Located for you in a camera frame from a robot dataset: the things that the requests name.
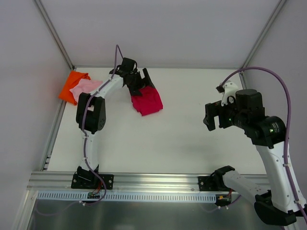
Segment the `magenta t shirt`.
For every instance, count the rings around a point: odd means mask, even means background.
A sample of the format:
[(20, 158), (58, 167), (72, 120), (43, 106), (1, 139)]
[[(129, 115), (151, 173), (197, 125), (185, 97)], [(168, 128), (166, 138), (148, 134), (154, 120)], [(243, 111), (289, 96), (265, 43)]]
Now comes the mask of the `magenta t shirt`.
[(134, 109), (142, 116), (151, 115), (163, 109), (163, 103), (156, 88), (146, 86), (140, 89), (141, 96), (131, 96)]

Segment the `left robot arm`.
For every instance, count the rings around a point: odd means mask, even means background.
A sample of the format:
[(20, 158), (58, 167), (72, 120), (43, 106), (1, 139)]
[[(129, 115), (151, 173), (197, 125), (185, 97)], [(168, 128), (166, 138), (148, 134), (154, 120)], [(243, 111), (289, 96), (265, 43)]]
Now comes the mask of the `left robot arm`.
[(146, 68), (137, 69), (137, 62), (123, 58), (113, 68), (109, 79), (91, 93), (79, 96), (76, 122), (83, 133), (83, 156), (71, 183), (72, 189), (111, 189), (104, 185), (99, 175), (98, 133), (106, 124), (106, 98), (124, 86), (129, 90), (133, 108), (142, 116), (151, 115), (163, 109), (160, 95)]

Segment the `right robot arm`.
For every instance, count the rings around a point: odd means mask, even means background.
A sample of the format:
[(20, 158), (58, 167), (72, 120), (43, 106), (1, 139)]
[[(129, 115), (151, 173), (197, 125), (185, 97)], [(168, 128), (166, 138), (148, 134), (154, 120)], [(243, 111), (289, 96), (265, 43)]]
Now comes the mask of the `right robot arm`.
[(307, 201), (299, 193), (296, 181), (290, 182), (289, 148), (285, 146), (286, 126), (277, 116), (266, 116), (262, 95), (254, 89), (238, 90), (227, 96), (226, 102), (205, 105), (204, 124), (215, 130), (215, 117), (219, 128), (238, 127), (251, 140), (260, 154), (270, 188), (256, 185), (227, 165), (213, 172), (209, 180), (217, 190), (231, 189), (248, 200), (261, 221), (267, 225), (287, 227), (297, 217), (307, 214)]

